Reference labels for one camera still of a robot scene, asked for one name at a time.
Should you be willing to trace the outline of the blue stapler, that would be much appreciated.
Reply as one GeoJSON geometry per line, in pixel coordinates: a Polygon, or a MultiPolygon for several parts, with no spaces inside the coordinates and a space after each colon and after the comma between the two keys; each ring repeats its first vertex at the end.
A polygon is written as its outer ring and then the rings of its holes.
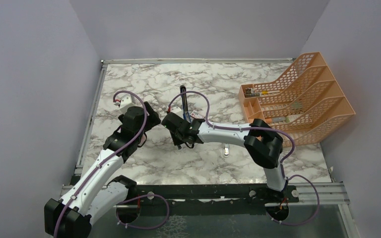
{"type": "Polygon", "coordinates": [[[183,93],[181,95],[181,99],[182,99],[182,108],[183,108],[183,117],[186,121],[188,121],[189,123],[191,123],[192,119],[190,117],[190,114],[189,114],[189,109],[188,109],[188,102],[187,102],[187,95],[186,92],[187,89],[184,85],[181,85],[180,86],[180,92],[183,93]]]}

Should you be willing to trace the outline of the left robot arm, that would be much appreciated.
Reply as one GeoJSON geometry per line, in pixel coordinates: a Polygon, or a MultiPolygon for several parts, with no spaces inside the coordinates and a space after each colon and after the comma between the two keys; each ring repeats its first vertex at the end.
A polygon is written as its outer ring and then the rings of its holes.
{"type": "Polygon", "coordinates": [[[109,178],[142,145],[144,134],[161,120],[148,102],[140,106],[118,101],[121,126],[109,136],[86,174],[60,199],[44,207],[45,232],[55,238],[86,238],[92,226],[115,204],[131,203],[136,182],[124,176],[109,178]]]}

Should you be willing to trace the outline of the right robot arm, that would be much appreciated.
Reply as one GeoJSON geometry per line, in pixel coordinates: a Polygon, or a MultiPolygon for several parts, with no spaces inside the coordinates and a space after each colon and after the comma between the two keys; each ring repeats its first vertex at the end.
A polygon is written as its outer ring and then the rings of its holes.
{"type": "Polygon", "coordinates": [[[286,196],[286,179],[280,165],[283,138],[261,119],[246,124],[211,123],[205,119],[188,122],[170,112],[161,121],[179,144],[225,143],[246,148],[252,160],[264,169],[267,197],[274,202],[286,196]]]}

